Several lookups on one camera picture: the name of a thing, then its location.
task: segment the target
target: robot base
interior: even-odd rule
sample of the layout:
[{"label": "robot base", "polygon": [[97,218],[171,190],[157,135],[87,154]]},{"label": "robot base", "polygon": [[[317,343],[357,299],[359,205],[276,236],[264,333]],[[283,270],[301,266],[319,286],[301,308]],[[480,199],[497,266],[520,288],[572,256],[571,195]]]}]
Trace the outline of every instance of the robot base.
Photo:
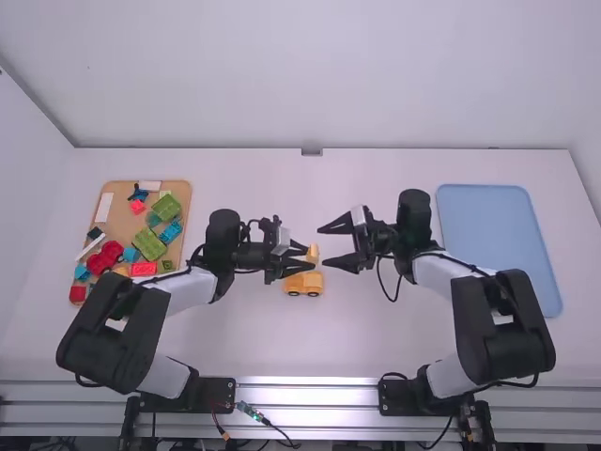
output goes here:
[{"label": "robot base", "polygon": [[378,383],[378,409],[382,416],[451,416],[466,397],[449,397],[433,402],[419,378],[404,381],[385,379]]},{"label": "robot base", "polygon": [[235,379],[196,377],[176,399],[143,393],[140,412],[231,413],[236,407],[235,395]]}]

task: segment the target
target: blue mat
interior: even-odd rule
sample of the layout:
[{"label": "blue mat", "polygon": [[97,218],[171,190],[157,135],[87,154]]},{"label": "blue mat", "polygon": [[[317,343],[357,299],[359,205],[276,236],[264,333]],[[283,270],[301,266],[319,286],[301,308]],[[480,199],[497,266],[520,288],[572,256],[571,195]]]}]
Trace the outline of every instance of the blue mat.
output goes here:
[{"label": "blue mat", "polygon": [[562,298],[526,190],[506,185],[442,185],[436,198],[444,247],[452,255],[497,271],[525,271],[543,315],[561,314]]}]

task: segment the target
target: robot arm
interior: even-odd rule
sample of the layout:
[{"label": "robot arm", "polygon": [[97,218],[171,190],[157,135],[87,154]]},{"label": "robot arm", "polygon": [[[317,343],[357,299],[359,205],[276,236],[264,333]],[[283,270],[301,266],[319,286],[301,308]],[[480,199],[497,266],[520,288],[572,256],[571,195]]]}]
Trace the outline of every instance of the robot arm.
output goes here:
[{"label": "robot arm", "polygon": [[[549,371],[555,350],[528,275],[493,271],[449,255],[431,240],[430,196],[399,195],[395,224],[375,220],[359,206],[317,231],[348,234],[355,252],[323,261],[344,271],[371,270],[377,258],[392,258],[399,276],[435,290],[453,304],[457,353],[418,371],[405,397],[417,411],[432,412],[444,399],[491,382]],[[504,316],[502,323],[493,314]]]},{"label": "robot arm", "polygon": [[[262,241],[251,241],[252,222],[263,231]],[[293,258],[306,252],[306,246],[290,239],[277,216],[244,224],[235,211],[214,211],[206,242],[194,251],[186,269],[133,280],[115,272],[101,276],[61,340],[56,362],[75,373],[81,384],[106,386],[123,395],[156,395],[146,404],[173,399],[170,412],[190,411],[199,403],[211,412],[198,395],[211,382],[156,352],[165,318],[219,301],[241,270],[264,272],[266,284],[312,270],[315,265]],[[107,324],[123,318],[128,321],[122,331]],[[81,382],[82,376],[94,384]]]}]

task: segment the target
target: wooden board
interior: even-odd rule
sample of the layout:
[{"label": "wooden board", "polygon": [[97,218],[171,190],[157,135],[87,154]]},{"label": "wooden board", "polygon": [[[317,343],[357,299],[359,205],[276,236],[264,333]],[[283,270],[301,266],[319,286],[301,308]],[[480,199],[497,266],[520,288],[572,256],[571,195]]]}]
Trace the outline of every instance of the wooden board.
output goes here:
[{"label": "wooden board", "polygon": [[[89,258],[89,256],[98,253],[102,245],[108,240],[116,240],[123,247],[133,247],[131,245],[133,237],[136,233],[146,227],[146,214],[149,211],[152,211],[152,205],[160,198],[159,192],[150,192],[146,198],[146,202],[144,203],[146,210],[139,215],[133,214],[130,208],[130,201],[128,200],[128,197],[133,193],[133,184],[137,181],[138,180],[116,180],[108,181],[104,184],[100,190],[99,199],[92,215],[90,227],[88,230],[83,231],[82,233],[85,236],[83,249],[92,242],[92,240],[86,236],[86,233],[95,226],[100,228],[106,234],[106,239],[100,245],[86,253],[79,260],[80,263],[85,265],[85,261]],[[181,260],[181,250],[184,242],[184,235],[186,233],[186,225],[188,223],[188,213],[190,211],[190,202],[192,199],[192,186],[186,180],[164,180],[161,184],[161,191],[171,191],[171,195],[181,204],[181,213],[179,217],[183,223],[183,230],[181,234],[167,246],[166,254],[160,258],[160,260],[168,259],[173,261],[175,269],[178,269]],[[102,195],[106,193],[113,193],[113,200],[111,202],[108,217],[105,223],[96,223],[94,221],[96,219],[96,213],[100,204],[100,199]],[[166,226],[167,223],[161,223],[153,230],[159,234],[165,229]],[[117,263],[113,269],[129,268],[129,266],[130,263],[128,262],[120,262]],[[73,280],[74,286],[89,288],[90,284],[96,283],[98,277],[92,274],[85,282],[77,281],[75,278],[73,278]]]}]

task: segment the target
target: metal frame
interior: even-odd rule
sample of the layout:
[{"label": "metal frame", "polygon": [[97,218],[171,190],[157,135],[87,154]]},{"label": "metal frame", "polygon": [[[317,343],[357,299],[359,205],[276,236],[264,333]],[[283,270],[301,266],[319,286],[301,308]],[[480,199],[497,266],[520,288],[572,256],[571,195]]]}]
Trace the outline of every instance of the metal frame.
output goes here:
[{"label": "metal frame", "polygon": [[[237,400],[256,406],[294,440],[431,441],[442,417],[382,417],[377,379],[237,378]],[[545,381],[533,389],[497,388],[488,400],[500,442],[601,443],[601,384]],[[127,397],[86,389],[74,381],[0,381],[0,435],[118,436]],[[217,438],[210,415],[158,413],[157,435]],[[247,415],[221,415],[234,438],[277,439]],[[152,414],[142,413],[136,435],[150,436]],[[457,442],[455,424],[444,438]]]}]

